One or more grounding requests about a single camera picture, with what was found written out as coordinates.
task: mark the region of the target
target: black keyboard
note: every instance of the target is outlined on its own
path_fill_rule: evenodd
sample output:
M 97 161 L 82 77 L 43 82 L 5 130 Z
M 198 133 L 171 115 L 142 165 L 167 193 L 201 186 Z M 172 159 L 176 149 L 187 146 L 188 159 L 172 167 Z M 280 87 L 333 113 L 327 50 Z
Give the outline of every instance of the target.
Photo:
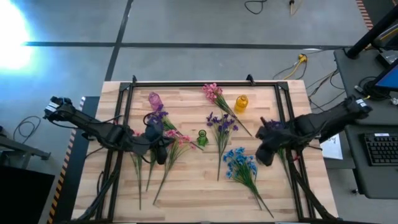
M 398 166 L 398 134 L 361 134 L 370 166 Z

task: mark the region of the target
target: yellow glass bottle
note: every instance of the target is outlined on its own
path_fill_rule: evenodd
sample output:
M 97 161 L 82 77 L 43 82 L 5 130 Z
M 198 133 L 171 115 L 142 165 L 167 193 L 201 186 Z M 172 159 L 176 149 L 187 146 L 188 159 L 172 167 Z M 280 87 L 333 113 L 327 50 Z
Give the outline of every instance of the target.
M 246 95 L 241 95 L 236 99 L 234 110 L 236 113 L 243 113 L 249 104 L 249 99 Z

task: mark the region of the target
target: gray floor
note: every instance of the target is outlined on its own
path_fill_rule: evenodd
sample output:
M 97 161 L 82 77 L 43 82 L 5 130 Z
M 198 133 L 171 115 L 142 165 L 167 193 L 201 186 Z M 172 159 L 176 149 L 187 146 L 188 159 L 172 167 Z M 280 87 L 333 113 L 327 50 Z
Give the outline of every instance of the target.
M 232 43 L 281 45 L 351 45 L 367 29 L 355 0 L 306 0 L 294 17 L 287 2 L 269 0 L 255 16 L 241 0 L 135 0 L 123 42 Z M 25 19 L 25 41 L 114 42 L 127 0 L 18 0 Z M 23 26 L 0 37 L 10 52 L 0 52 L 0 125 L 13 132 L 20 120 L 43 115 L 51 96 L 67 96 L 77 105 L 82 96 L 98 96 L 113 48 L 13 47 Z M 144 49 L 122 48 L 112 80 L 242 80 L 271 79 L 291 66 L 300 53 L 311 50 Z M 336 69 L 332 51 L 309 56 L 304 81 L 313 81 Z M 333 80 L 342 86 L 339 76 Z M 324 85 L 313 97 L 321 105 L 341 90 Z M 344 98 L 342 95 L 327 109 Z M 49 161 L 32 159 L 29 169 L 58 175 L 70 130 L 43 121 L 27 144 L 52 153 Z M 398 202 L 350 196 L 352 172 L 329 170 L 333 194 L 342 218 L 393 223 Z M 52 196 L 42 214 L 45 223 Z

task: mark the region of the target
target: wooden tabletop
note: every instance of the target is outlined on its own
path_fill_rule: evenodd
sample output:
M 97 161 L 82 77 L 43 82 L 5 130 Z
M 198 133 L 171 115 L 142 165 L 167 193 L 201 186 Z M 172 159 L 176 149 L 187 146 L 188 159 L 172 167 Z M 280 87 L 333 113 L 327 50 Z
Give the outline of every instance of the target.
M 296 116 L 311 113 L 304 82 L 288 81 L 290 96 Z M 114 116 L 120 82 L 105 82 L 99 99 L 96 118 L 110 119 Z M 134 88 L 130 110 L 129 125 L 133 130 L 143 132 L 142 119 L 152 111 L 148 102 L 150 92 L 160 95 L 164 108 L 169 112 L 169 119 L 183 134 L 191 138 L 198 137 L 201 129 L 206 127 L 206 116 L 212 111 L 221 114 L 203 94 L 200 87 L 145 87 Z M 231 108 L 239 95 L 249 98 L 249 106 L 238 118 L 245 127 L 255 135 L 261 125 L 260 116 L 265 119 L 279 120 L 275 92 L 272 87 L 245 86 L 224 87 L 224 97 Z M 289 119 L 282 94 L 286 119 Z M 122 113 L 126 97 L 122 103 Z M 204 151 L 193 149 L 177 160 L 160 192 L 155 205 L 152 205 L 155 194 L 163 177 L 164 167 L 156 165 L 151 177 L 149 190 L 142 191 L 142 210 L 139 210 L 139 193 L 137 176 L 130 155 L 123 157 L 122 171 L 119 180 L 118 197 L 114 213 L 114 222 L 273 222 L 297 221 L 293 192 L 286 177 L 282 163 L 274 159 L 270 167 L 259 166 L 256 185 L 261 197 L 270 208 L 273 219 L 266 210 L 260 210 L 253 195 L 242 184 L 225 177 L 226 164 L 221 165 L 220 180 L 217 182 L 218 154 L 214 137 L 209 130 L 210 141 Z M 260 140 L 251 138 L 241 128 L 232 134 L 226 150 L 245 147 L 247 154 L 254 154 Z M 318 141 L 311 142 L 318 146 Z M 88 153 L 99 148 L 97 142 L 91 142 Z M 335 202 L 322 152 L 310 147 L 303 152 L 307 166 L 310 187 L 319 201 L 332 214 L 337 216 Z M 96 196 L 96 184 L 100 172 L 104 169 L 106 150 L 92 154 L 85 161 L 79 186 L 73 218 L 79 217 Z M 149 165 L 142 167 L 142 185 L 146 186 Z M 305 197 L 301 192 L 304 214 L 308 216 Z M 104 215 L 108 212 L 106 200 Z

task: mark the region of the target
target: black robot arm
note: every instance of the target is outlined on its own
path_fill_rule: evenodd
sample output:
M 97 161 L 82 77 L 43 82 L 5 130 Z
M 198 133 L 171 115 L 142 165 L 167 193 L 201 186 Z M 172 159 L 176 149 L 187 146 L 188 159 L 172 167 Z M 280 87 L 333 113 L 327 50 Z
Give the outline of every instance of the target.
M 280 129 L 269 127 L 262 119 L 264 126 L 260 127 L 256 137 L 262 140 L 256 157 L 263 164 L 270 166 L 274 154 L 279 148 L 303 150 L 308 143 L 320 135 L 320 141 L 332 137 L 344 129 L 347 124 L 356 119 L 368 116 L 372 108 L 355 96 L 347 97 L 343 102 L 330 110 L 318 114 L 306 114 L 286 122 Z
M 77 110 L 70 99 L 51 97 L 49 105 L 44 109 L 44 119 L 50 122 L 69 121 L 82 129 L 84 137 L 94 136 L 107 149 L 133 152 L 144 155 L 148 149 L 158 152 L 158 162 L 163 164 L 167 156 L 165 148 L 172 139 L 163 137 L 161 123 L 146 123 L 146 131 L 141 136 L 133 136 L 134 131 L 129 126 L 98 121 L 97 119 Z

